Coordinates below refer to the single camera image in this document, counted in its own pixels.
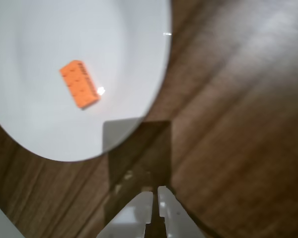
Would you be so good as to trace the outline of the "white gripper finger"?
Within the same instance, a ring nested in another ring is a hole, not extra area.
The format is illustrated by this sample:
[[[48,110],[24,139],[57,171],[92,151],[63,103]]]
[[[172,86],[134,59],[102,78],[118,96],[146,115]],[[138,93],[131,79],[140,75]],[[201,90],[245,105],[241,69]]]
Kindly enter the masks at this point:
[[[190,218],[175,195],[166,186],[159,186],[159,215],[164,218],[168,238],[203,238],[204,234]]]
[[[143,238],[151,223],[153,193],[144,191],[135,196],[101,230],[97,238]]]

